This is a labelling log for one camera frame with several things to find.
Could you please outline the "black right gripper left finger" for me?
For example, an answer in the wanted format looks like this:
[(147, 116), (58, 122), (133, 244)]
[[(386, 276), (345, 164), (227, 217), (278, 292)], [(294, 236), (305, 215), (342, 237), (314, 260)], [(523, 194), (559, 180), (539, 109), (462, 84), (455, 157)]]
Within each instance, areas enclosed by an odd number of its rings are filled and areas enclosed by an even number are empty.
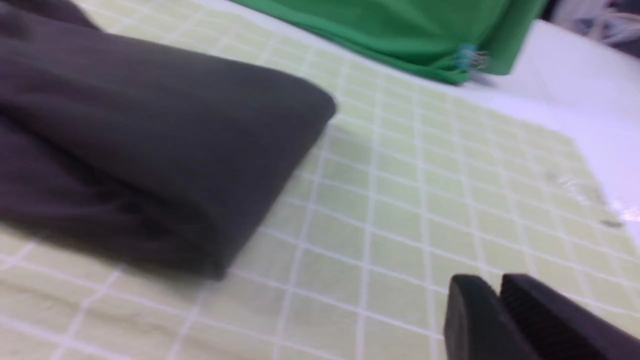
[(443, 326), (448, 360), (538, 360), (495, 290), (477, 275), (450, 279)]

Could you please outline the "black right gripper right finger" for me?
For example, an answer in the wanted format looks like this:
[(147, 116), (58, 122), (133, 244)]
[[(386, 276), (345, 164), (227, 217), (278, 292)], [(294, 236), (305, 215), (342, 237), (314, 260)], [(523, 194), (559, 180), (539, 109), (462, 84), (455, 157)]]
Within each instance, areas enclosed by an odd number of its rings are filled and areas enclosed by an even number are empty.
[(640, 358), (639, 338), (530, 275), (503, 275), (500, 300), (542, 360)]

